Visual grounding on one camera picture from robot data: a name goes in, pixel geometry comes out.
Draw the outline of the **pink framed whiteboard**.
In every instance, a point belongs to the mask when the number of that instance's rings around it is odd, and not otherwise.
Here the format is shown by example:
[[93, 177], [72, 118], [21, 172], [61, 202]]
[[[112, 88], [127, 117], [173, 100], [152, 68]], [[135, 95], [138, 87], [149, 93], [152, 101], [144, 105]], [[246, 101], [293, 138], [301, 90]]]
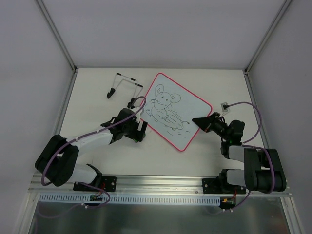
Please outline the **pink framed whiteboard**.
[[192, 119], [213, 111], [210, 103], [163, 73], [156, 75], [145, 98], [141, 119], [180, 152], [199, 131]]

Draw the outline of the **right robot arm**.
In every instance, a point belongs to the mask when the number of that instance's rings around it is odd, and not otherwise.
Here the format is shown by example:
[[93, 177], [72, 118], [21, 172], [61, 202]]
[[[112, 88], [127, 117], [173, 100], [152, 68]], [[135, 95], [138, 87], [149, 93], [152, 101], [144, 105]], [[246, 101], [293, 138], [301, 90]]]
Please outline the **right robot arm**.
[[221, 154], [244, 166], [242, 170], [223, 169], [215, 179], [203, 179], [204, 193], [230, 194], [239, 189], [265, 194], [285, 191], [287, 182], [278, 151], [243, 144], [244, 122], [233, 120], [227, 124], [218, 112], [192, 121], [204, 132], [216, 133], [221, 138]]

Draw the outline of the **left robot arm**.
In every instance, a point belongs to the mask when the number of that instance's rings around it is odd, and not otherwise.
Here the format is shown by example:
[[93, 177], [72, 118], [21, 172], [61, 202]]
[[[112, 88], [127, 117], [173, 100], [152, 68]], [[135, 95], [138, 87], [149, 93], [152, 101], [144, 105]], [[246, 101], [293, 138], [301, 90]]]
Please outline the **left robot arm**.
[[101, 187], [102, 172], [91, 164], [78, 164], [77, 159], [101, 146], [111, 145], [123, 137], [143, 141], [147, 122], [141, 122], [142, 108], [123, 108], [116, 117], [92, 132], [69, 139], [51, 137], [39, 155], [35, 168], [41, 172], [42, 186], [56, 187], [74, 182], [95, 191]]

